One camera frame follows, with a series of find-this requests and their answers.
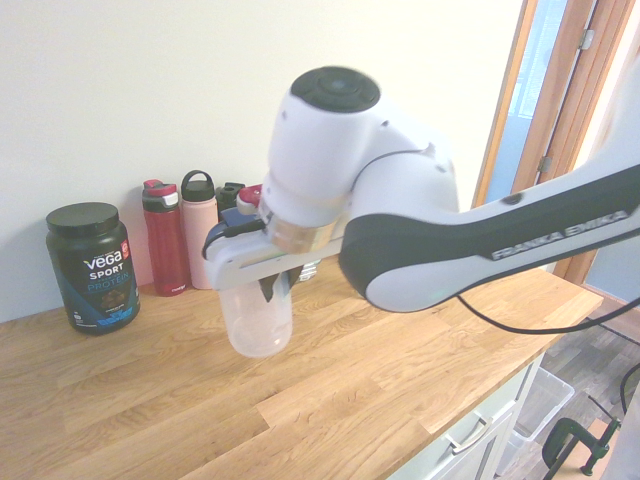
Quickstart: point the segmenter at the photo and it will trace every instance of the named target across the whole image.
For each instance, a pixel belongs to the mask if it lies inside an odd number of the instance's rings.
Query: pink water bottle
[[[206,180],[191,180],[198,174]],[[182,180],[182,220],[187,240],[191,284],[201,290],[211,289],[204,269],[202,247],[207,234],[218,223],[218,202],[216,190],[209,174],[202,170],[192,170]]]
[[[182,233],[175,183],[147,180],[142,191],[144,219],[149,232],[153,284],[158,295],[171,297],[189,284],[189,262]]]

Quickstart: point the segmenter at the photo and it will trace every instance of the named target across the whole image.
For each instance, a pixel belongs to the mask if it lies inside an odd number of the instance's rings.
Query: plastic bin
[[[513,465],[518,452],[533,442],[558,411],[569,401],[575,390],[555,375],[539,368],[529,395],[511,432],[509,443],[498,464],[496,473],[504,475]]]

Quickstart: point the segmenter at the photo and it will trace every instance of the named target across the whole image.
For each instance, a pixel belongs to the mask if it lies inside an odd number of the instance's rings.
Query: protein powder container
[[[138,288],[118,209],[77,203],[47,215],[47,248],[69,323],[102,335],[128,325],[140,310]]]

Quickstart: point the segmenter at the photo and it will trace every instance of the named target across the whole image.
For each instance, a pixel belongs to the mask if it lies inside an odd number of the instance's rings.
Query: clear plastic cup
[[[238,353],[245,357],[264,358],[287,346],[293,322],[286,274],[280,274],[273,284],[273,298],[269,302],[265,300],[258,281],[218,293],[227,335]]]

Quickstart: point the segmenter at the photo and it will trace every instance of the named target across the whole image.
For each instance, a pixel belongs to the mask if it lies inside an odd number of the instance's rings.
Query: drawer handle
[[[491,428],[492,423],[493,423],[492,418],[485,420],[484,418],[482,418],[482,416],[478,415],[478,425],[481,425],[481,427],[478,428],[478,426],[476,426],[475,430],[471,433],[469,438],[467,438],[467,441],[462,444],[456,442],[449,435],[446,435],[447,440],[451,442],[451,446],[453,447],[453,454],[460,455],[465,450],[468,450],[471,447],[473,447],[476,443],[478,443],[482,439],[482,437],[486,435],[486,433]]]

